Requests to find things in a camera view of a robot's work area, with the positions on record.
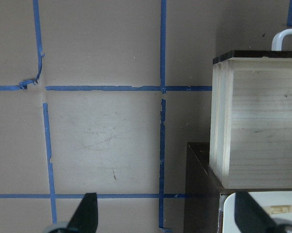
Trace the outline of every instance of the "metal handle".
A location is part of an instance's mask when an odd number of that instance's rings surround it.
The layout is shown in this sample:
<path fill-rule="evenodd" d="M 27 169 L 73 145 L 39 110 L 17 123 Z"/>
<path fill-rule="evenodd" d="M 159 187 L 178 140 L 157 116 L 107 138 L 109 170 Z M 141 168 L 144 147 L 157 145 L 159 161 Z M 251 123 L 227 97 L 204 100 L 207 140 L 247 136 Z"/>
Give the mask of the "metal handle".
<path fill-rule="evenodd" d="M 283 39 L 287 35 L 292 35 L 292 29 L 286 29 L 275 35 L 272 41 L 272 51 L 282 51 Z"/>

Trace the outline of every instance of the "light wood box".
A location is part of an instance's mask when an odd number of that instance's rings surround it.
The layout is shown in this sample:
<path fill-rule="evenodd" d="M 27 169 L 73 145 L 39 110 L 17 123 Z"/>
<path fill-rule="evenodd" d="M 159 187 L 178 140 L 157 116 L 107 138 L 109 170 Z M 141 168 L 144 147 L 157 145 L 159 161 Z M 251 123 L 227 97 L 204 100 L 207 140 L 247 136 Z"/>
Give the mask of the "light wood box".
<path fill-rule="evenodd" d="M 213 60 L 209 165 L 225 188 L 292 188 L 292 51 Z"/>

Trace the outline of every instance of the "scuff mark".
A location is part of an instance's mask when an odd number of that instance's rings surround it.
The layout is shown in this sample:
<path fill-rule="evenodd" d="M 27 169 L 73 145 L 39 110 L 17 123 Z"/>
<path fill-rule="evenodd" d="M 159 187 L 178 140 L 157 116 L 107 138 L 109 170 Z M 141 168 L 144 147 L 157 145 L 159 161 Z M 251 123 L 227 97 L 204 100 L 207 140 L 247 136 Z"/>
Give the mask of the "scuff mark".
<path fill-rule="evenodd" d="M 113 173 L 113 178 L 115 178 L 115 180 L 117 180 L 114 169 L 112 169 L 112 173 Z"/>

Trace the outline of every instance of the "blue tape line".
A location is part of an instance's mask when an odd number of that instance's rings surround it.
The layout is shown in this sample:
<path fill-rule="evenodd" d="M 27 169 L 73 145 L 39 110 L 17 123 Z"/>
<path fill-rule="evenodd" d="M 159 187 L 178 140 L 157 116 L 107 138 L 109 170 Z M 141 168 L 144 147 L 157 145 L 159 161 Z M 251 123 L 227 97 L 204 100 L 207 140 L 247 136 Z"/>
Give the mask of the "blue tape line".
<path fill-rule="evenodd" d="M 166 91 L 211 91 L 212 86 L 166 86 Z"/>
<path fill-rule="evenodd" d="M 32 199 L 49 199 L 49 194 L 0 194 L 0 198 L 32 198 Z"/>
<path fill-rule="evenodd" d="M 57 199 L 82 199 L 83 194 L 56 194 Z M 117 198 L 159 198 L 159 194 L 97 194 L 98 199 L 117 199 Z"/>
<path fill-rule="evenodd" d="M 48 162 L 48 173 L 49 173 L 52 221 L 53 223 L 56 223 L 57 222 L 56 197 L 55 197 L 53 164 L 50 162 L 51 157 L 52 157 L 52 149 L 51 149 L 50 122 L 49 122 L 49 113 L 48 113 L 47 103 L 43 103 L 43 118 L 44 118 L 45 141 L 46 141 L 46 148 L 47 148 L 47 162 Z"/>
<path fill-rule="evenodd" d="M 165 56 L 166 56 L 166 0 L 161 0 L 160 79 L 162 93 L 165 93 Z"/>
<path fill-rule="evenodd" d="M 38 73 L 34 79 L 25 80 L 19 83 L 19 87 L 21 89 L 27 89 L 29 84 L 37 83 L 40 78 L 41 70 L 42 70 L 42 37 L 41 37 L 41 27 L 40 27 L 40 15 L 39 15 L 39 0 L 33 0 L 34 7 L 34 28 L 35 28 L 35 40 L 37 44 L 37 55 L 38 55 Z"/>
<path fill-rule="evenodd" d="M 287 27 L 292 27 L 292 0 L 290 0 L 290 4 L 288 7 L 288 15 L 287 15 Z"/>
<path fill-rule="evenodd" d="M 47 91 L 160 91 L 160 86 L 46 86 Z"/>
<path fill-rule="evenodd" d="M 162 91 L 161 86 L 46 86 L 47 91 Z M 164 91 L 211 91 L 212 86 L 165 86 Z"/>
<path fill-rule="evenodd" d="M 0 91 L 18 91 L 20 86 L 0 86 Z"/>
<path fill-rule="evenodd" d="M 164 157 L 165 157 L 165 112 L 166 100 L 161 101 L 161 125 L 160 125 L 160 178 L 159 178 L 159 228 L 164 225 Z"/>

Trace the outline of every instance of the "dark wooden lid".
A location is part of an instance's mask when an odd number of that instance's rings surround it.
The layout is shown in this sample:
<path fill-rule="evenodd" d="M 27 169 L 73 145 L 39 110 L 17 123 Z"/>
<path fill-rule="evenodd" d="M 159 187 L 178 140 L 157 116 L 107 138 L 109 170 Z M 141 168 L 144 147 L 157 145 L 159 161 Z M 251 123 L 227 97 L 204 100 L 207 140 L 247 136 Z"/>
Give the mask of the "dark wooden lid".
<path fill-rule="evenodd" d="M 292 58 L 292 51 L 267 51 L 267 50 L 232 50 L 219 57 L 213 59 L 213 64 L 223 62 L 233 57 L 244 57 L 244 58 Z"/>

